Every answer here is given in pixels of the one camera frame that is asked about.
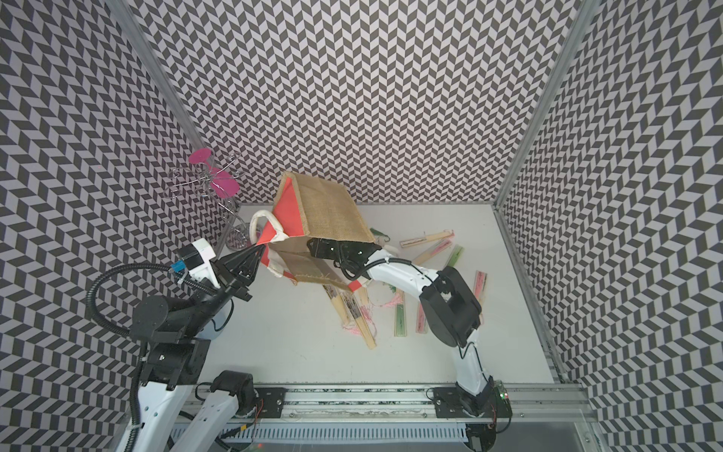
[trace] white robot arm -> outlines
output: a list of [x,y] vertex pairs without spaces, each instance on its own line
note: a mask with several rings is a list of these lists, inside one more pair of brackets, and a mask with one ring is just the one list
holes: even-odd
[[[462,406],[472,416],[482,412],[494,388],[494,380],[482,367],[477,346],[482,307],[457,270],[418,267],[373,243],[311,239],[307,246],[312,256],[333,260],[352,281],[362,277],[382,281],[418,297],[429,329],[453,347]],[[360,284],[349,286],[355,289]]]

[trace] white bag handle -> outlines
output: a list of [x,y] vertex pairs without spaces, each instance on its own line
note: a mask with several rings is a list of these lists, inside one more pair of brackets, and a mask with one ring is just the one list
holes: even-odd
[[274,231],[276,231],[276,235],[273,237],[273,239],[270,240],[272,243],[283,242],[288,238],[288,235],[283,233],[283,226],[281,225],[281,223],[279,223],[273,213],[269,212],[268,210],[259,210],[254,214],[254,216],[251,217],[251,223],[249,225],[249,236],[251,238],[251,243],[255,244],[259,241],[258,237],[256,236],[256,225],[259,222],[259,217],[262,216],[266,217],[266,219],[269,220],[269,223],[271,223]]

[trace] jute bag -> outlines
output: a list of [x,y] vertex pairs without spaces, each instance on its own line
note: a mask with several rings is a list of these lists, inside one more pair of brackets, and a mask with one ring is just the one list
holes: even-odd
[[292,172],[281,175],[273,215],[283,227],[278,234],[266,224],[259,244],[268,244],[261,259],[277,276],[292,281],[331,284],[348,290],[347,283],[321,259],[311,256],[311,238],[374,241],[367,223],[346,188],[336,182]]

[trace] red wire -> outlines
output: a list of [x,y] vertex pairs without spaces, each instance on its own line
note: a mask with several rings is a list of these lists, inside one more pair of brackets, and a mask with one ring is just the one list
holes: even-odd
[[261,399],[261,408],[256,410],[256,417],[254,417],[254,430],[251,432],[251,442],[254,442],[254,435],[256,434],[256,421],[259,419],[259,414],[261,414],[261,410],[264,409],[264,399]]

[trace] black and white patterned wall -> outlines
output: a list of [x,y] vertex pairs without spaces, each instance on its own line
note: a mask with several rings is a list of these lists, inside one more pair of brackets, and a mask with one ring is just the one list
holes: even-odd
[[[0,33],[0,449],[96,450],[137,345],[84,318],[89,282],[219,225],[160,196],[189,144],[100,0],[3,0]],[[163,285],[128,275],[100,305],[127,323]]]
[[606,1],[504,205],[616,451],[723,450],[723,1]]
[[242,200],[289,169],[360,202],[493,200],[579,0],[129,0]]

